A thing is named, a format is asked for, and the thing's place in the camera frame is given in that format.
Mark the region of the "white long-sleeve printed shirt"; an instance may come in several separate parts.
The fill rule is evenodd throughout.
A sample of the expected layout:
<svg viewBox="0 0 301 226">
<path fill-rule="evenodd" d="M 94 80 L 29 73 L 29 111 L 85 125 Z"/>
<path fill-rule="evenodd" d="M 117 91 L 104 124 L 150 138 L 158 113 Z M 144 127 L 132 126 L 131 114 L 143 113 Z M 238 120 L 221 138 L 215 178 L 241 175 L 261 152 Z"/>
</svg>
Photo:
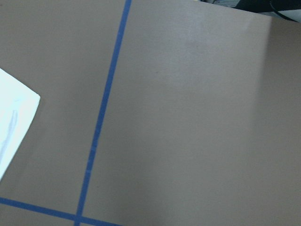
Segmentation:
<svg viewBox="0 0 301 226">
<path fill-rule="evenodd" d="M 0 177 L 3 178 L 25 137 L 40 103 L 40 95 L 0 71 Z"/>
</svg>

